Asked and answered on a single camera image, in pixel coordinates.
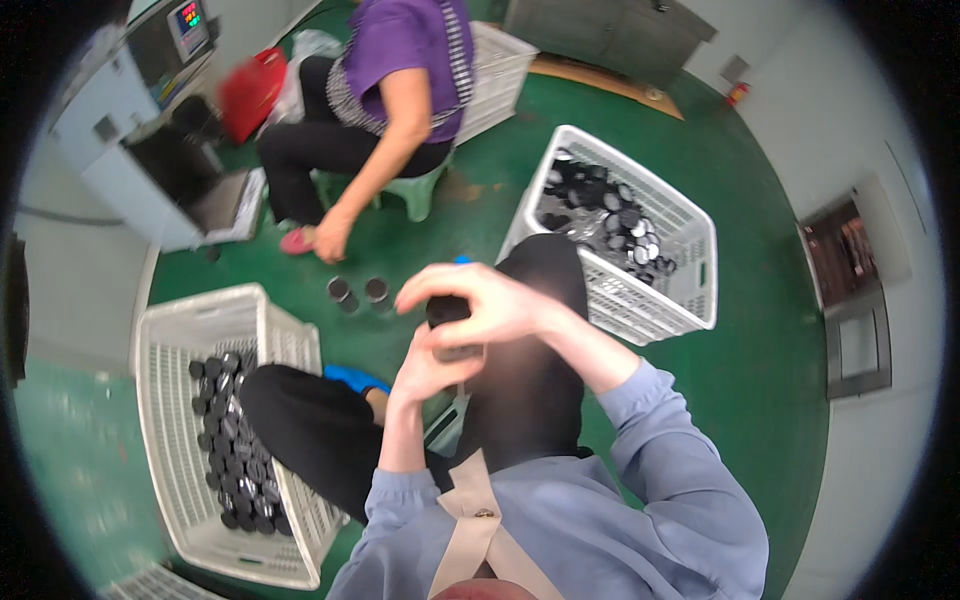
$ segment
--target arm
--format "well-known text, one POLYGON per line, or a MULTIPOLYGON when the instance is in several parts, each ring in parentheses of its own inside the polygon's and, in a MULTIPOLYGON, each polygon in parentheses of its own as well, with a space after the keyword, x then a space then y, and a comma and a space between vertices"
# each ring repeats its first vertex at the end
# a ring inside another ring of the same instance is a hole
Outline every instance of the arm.
POLYGON ((317 230, 314 250, 329 264, 344 259, 347 238, 360 212, 403 170, 430 135, 433 109, 426 69, 389 73, 380 80, 379 89, 387 110, 387 130, 317 230))
POLYGON ((730 597, 759 597, 768 544, 753 503, 693 426, 673 377, 635 356, 556 300, 482 265, 434 265, 396 296, 398 312, 430 296, 469 299, 472 315, 443 324, 428 345, 456 347, 539 336, 598 394, 616 429, 611 456, 647 506, 664 549, 730 597))
POLYGON ((414 333, 407 358, 396 374, 387 401, 380 462, 373 472, 367 496, 367 518, 363 537, 353 549, 357 558, 377 540, 393 534, 423 509, 436 506, 437 489, 427 470, 423 450, 423 402, 449 385, 474 376, 483 368, 483 358, 452 365, 438 363, 430 348, 423 345, 427 324, 414 333))
POLYGON ((552 302, 541 311, 539 336, 597 393, 616 429, 617 474, 646 504, 660 542, 730 597, 758 598, 768 555, 763 521, 691 422, 673 376, 552 302))

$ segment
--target hand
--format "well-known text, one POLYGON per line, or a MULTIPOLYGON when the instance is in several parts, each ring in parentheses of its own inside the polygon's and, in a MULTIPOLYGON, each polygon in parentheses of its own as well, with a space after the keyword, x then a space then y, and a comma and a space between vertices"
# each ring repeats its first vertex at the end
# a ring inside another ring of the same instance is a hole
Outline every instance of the hand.
POLYGON ((540 332, 555 300, 479 263, 430 265, 411 277, 396 295, 403 314, 431 296, 459 296, 470 304, 469 319, 442 324, 427 336, 431 348, 509 342, 540 332))
POLYGON ((349 208, 335 204, 317 225, 313 238, 313 252, 323 262, 332 265, 346 257, 347 238, 353 229, 356 214, 349 208))
POLYGON ((476 356, 455 363, 441 363, 433 357, 433 349, 423 343, 430 333, 430 325, 417 327, 407 350, 407 358, 396 374, 390 392, 391 403, 422 403, 439 391, 466 381, 483 369, 484 357, 476 356))

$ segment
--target scale display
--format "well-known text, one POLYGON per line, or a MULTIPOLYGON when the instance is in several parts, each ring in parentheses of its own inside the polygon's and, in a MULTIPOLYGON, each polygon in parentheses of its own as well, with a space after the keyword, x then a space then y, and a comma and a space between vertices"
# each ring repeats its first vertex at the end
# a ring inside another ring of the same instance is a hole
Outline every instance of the scale display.
POLYGON ((180 14, 177 17, 177 25, 180 26, 180 34, 186 34, 194 27, 200 25, 200 13, 197 12, 197 3, 191 2, 185 7, 179 9, 180 14))
POLYGON ((206 16, 199 0, 184 2, 167 13, 170 33, 184 63, 190 60, 209 40, 206 16))

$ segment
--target black pants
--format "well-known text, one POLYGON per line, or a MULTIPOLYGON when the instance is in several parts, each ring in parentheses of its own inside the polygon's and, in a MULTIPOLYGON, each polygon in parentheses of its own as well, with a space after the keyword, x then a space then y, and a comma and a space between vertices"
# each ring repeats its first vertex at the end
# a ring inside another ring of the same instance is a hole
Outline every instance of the black pants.
MULTIPOLYGON (((520 243, 497 265, 587 316, 587 289, 576 247, 542 234, 520 243)), ((478 448, 491 472, 542 456, 589 456, 578 448, 584 382, 534 337, 488 348, 487 365, 471 381, 473 395, 452 459, 427 452, 441 489, 447 471, 478 448)), ((366 523, 364 503, 380 457, 383 428, 359 394, 339 381, 268 365, 244 383, 240 401, 253 431, 288 469, 328 501, 366 523)))
MULTIPOLYGON (((359 173, 380 141, 373 133, 337 120, 326 101, 326 76, 332 64, 332 59, 322 57, 310 57, 300 64, 303 121, 272 125, 257 141, 260 164, 270 184, 270 207, 278 222, 293 219, 302 225, 317 225, 324 217, 324 207, 310 171, 359 173)), ((421 145, 399 177, 433 171, 443 164, 452 145, 452 140, 421 145)))

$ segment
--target red bag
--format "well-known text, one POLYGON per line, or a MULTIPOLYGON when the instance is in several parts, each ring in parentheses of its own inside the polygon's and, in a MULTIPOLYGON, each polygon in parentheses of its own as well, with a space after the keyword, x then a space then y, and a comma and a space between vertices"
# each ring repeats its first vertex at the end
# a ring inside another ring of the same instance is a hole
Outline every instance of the red bag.
POLYGON ((224 129, 237 145, 267 120, 287 75, 287 59, 279 48, 245 60, 220 84, 217 96, 224 129))

